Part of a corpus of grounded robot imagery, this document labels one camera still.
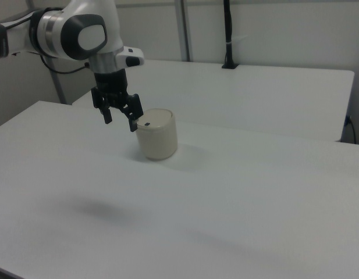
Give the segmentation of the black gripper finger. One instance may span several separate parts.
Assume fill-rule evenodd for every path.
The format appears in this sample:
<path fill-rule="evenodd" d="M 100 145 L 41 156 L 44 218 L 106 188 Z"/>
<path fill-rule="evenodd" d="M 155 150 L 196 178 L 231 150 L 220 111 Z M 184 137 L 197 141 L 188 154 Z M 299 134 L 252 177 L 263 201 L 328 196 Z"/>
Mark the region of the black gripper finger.
<path fill-rule="evenodd" d="M 99 111 L 103 115 L 105 124 L 111 123 L 112 115 L 109 109 L 109 103 L 105 98 L 105 95 L 97 87 L 94 87 L 91 89 L 91 96 L 93 100 L 93 106 L 96 109 L 99 109 Z"/>
<path fill-rule="evenodd" d="M 140 97 L 138 94 L 127 94 L 123 96 L 122 101 L 123 103 L 119 109 L 128 118 L 130 131 L 135 132 L 137 130 L 137 121 L 144 114 Z"/>

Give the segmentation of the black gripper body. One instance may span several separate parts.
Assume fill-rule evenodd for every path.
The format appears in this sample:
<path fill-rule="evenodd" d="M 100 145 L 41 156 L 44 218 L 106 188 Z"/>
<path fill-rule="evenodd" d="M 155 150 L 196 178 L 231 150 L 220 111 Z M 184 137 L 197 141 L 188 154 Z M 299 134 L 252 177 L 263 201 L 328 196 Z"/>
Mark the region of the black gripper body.
<path fill-rule="evenodd" d="M 96 86 L 93 88 L 93 105 L 102 106 L 102 97 L 105 97 L 113 108 L 124 108 L 127 99 L 127 77 L 125 69 L 113 73 L 95 73 Z"/>

